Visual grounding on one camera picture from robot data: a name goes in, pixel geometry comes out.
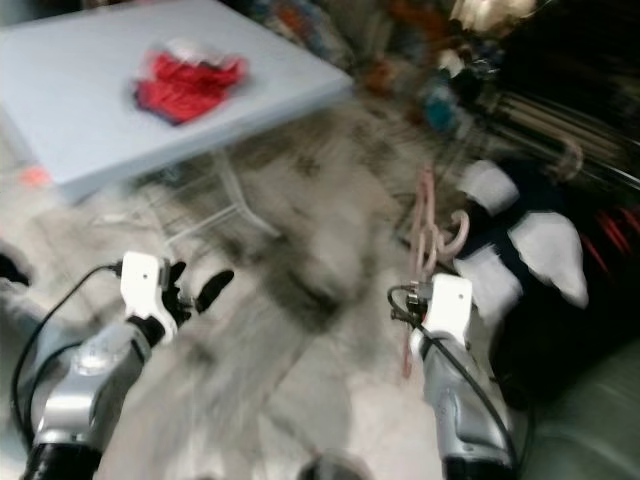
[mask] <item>wire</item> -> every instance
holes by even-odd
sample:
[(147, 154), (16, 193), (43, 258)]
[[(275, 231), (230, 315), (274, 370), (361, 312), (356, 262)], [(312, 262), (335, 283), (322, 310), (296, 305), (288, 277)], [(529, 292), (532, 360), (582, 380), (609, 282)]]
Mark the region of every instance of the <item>wire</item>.
[(31, 334), (31, 336), (29, 337), (29, 339), (27, 340), (26, 345), (24, 346), (24, 348), (22, 349), (22, 352), (20, 353), (20, 356), (18, 357), (18, 362), (16, 363), (16, 367), (13, 370), (13, 375), (11, 377), (11, 398), (10, 398), (10, 405), (11, 405), (11, 416), (13, 418), (13, 421), (16, 425), (16, 427), (18, 428), (18, 432), (20, 433), (22, 440), (24, 442), (24, 445), (27, 449), (31, 448), (31, 443), (29, 441), (29, 436), (27, 435), (27, 431), (25, 430), (25, 426), (23, 423), (23, 414), (20, 410), (20, 405), (18, 403), (18, 386), (19, 386), (19, 382), (20, 382), (20, 374), (22, 373), (22, 369), (24, 367), (24, 363), (27, 359), (27, 356), (29, 355), (29, 351), (31, 350), (31, 347), (33, 347), (33, 345), (36, 343), (36, 340), (38, 339), (38, 336), (40, 335), (40, 332), (42, 332), (42, 329), (45, 327), (45, 325), (49, 322), (49, 320), (51, 320), (51, 318), (56, 314), (56, 312), (58, 310), (60, 310), (60, 308), (69, 300), (69, 298), (71, 298), (71, 296), (73, 294), (75, 294), (78, 289), (89, 279), (91, 278), (93, 275), (95, 275), (96, 273), (102, 271), (102, 270), (112, 270), (115, 271), (116, 266), (114, 265), (100, 265), (98, 267), (95, 267), (94, 269), (90, 270), (88, 273), (85, 274), (84, 277), (82, 277), (80, 279), (80, 281), (71, 289), (69, 290), (69, 292), (62, 298), (62, 300), (60, 300), (42, 319), (42, 322), (40, 322), (40, 324), (36, 327), (36, 329), (34, 330), (34, 332)]
[(391, 287), (387, 292), (387, 299), (389, 300), (391, 307), (396, 311), (395, 312), (396, 318), (400, 320), (404, 320), (407, 323), (409, 323), (413, 328), (420, 330), (422, 335), (424, 335), (426, 341), (429, 342), (429, 344), (435, 346), (438, 349), (438, 351), (440, 351), (440, 353), (442, 353), (442, 355), (444, 355), (444, 357), (449, 361), (449, 363), (458, 371), (458, 373), (462, 376), (462, 378), (465, 379), (465, 381), (469, 384), (471, 389), (478, 396), (478, 398), (480, 399), (484, 407), (487, 409), (487, 411), (489, 412), (489, 415), (491, 415), (491, 418), (493, 419), (496, 426), (498, 427), (498, 430), (500, 431), (500, 436), (504, 441), (505, 447), (507, 449), (507, 455), (509, 456), (509, 460), (511, 461), (511, 464), (514, 466), (514, 468), (517, 468), (519, 465), (518, 453), (513, 443), (513, 439), (511, 438), (511, 435), (509, 434), (507, 427), (502, 421), (502, 417), (500, 417), (500, 414), (496, 410), (495, 406), (493, 405), (493, 403), (491, 402), (491, 400), (489, 399), (485, 391), (478, 384), (478, 382), (476, 382), (476, 380), (471, 376), (471, 374), (467, 371), (464, 365), (462, 365), (458, 361), (458, 359), (451, 353), (451, 351), (449, 351), (449, 349), (447, 349), (447, 347), (445, 347), (440, 342), (439, 339), (434, 338), (427, 331), (427, 329), (424, 328), (422, 323), (416, 322), (415, 317), (411, 313), (406, 311), (404, 308), (400, 307), (398, 303), (395, 301), (395, 299), (393, 298), (394, 292), (398, 290), (407, 291), (410, 288), (411, 287), (407, 285), (400, 285), (400, 286)]
[(30, 444), (33, 444), (33, 440), (35, 437), (35, 434), (33, 431), (33, 424), (31, 421), (31, 409), (33, 406), (33, 398), (35, 397), (38, 384), (40, 383), (40, 381), (42, 380), (42, 377), (44, 377), (44, 374), (46, 373), (47, 369), (53, 363), (54, 360), (56, 360), (60, 355), (62, 355), (67, 350), (79, 347), (80, 345), (82, 345), (82, 342), (74, 342), (74, 343), (70, 343), (69, 345), (65, 345), (64, 347), (60, 347), (45, 359), (45, 361), (42, 363), (42, 365), (36, 372), (33, 378), (33, 385), (31, 386), (31, 391), (27, 396), (27, 400), (24, 407), (23, 427), (25, 431), (25, 436), (27, 437), (27, 440), (29, 441)]

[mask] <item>light blue table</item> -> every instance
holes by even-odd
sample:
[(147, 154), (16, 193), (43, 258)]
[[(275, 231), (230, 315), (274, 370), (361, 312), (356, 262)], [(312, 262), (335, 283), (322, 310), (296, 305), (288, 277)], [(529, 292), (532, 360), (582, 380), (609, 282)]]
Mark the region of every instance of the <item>light blue table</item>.
[[(251, 76), (220, 108), (180, 127), (131, 100), (145, 52), (175, 38), (239, 54)], [(222, 150), (345, 98), (352, 86), (342, 71), (214, 0), (125, 5), (12, 27), (0, 33), (0, 71), (0, 127), (70, 202)], [(228, 159), (219, 158), (233, 203), (205, 223), (241, 213), (275, 234), (246, 205)]]

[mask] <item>red fabric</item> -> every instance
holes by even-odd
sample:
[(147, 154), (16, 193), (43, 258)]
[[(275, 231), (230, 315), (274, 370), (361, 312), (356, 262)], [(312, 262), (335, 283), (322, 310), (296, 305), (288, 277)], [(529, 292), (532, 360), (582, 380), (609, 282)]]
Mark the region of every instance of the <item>red fabric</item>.
[(217, 107), (227, 98), (227, 89), (245, 77), (245, 62), (236, 58), (225, 65), (184, 63), (169, 53), (152, 59), (153, 78), (140, 80), (136, 88), (138, 106), (172, 124), (188, 122)]

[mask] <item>marble floor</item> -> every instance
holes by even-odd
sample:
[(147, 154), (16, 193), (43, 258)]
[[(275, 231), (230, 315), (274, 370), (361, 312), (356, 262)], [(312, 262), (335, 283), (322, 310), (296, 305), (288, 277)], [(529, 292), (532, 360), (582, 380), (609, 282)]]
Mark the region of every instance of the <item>marble floor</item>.
[[(168, 236), (224, 202), (208, 157), (68, 206), (51, 186), (21, 182), (23, 166), (0, 147), (0, 235), (22, 248), (36, 275), (29, 291), (2, 293), (2, 480), (17, 479), (24, 461), (12, 440), (5, 366), (15, 338), (33, 328), (25, 318), (126, 250), (184, 259), (192, 291), (222, 268), (236, 278), (154, 353), (97, 478), (293, 480), (327, 452), (357, 459), (371, 479), (441, 478), (422, 373), (401, 376), (405, 330), (389, 320), (385, 298), (407, 266), (393, 225), (416, 168), (437, 166), (435, 139), (359, 99), (248, 140), (231, 158), (249, 203), (284, 239), (233, 218), (171, 246)], [(202, 180), (176, 193), (192, 177)], [(325, 285), (331, 302), (309, 294)], [(116, 281), (96, 278), (46, 330), (39, 355), (121, 315)]]

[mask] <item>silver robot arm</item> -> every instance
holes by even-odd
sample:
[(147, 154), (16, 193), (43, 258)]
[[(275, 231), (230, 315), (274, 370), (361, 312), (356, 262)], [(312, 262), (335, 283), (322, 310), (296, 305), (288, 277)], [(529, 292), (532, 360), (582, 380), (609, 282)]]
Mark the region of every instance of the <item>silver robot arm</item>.
[[(432, 283), (412, 285), (405, 290), (409, 290), (408, 311), (421, 324), (412, 334), (411, 349), (423, 360), (424, 396), (436, 416), (444, 478), (515, 478), (516, 459), (507, 430), (506, 404), (467, 348), (471, 283), (460, 277), (437, 274)], [(474, 391), (473, 382), (490, 402), (493, 412)], [(497, 420), (504, 430), (501, 431)]]
[(206, 310), (231, 281), (214, 276), (197, 300), (178, 299), (169, 263), (128, 252), (122, 262), (124, 323), (112, 323), (76, 351), (69, 371), (50, 393), (38, 424), (24, 480), (89, 480), (98, 469), (129, 389), (158, 343), (173, 340), (190, 314)]

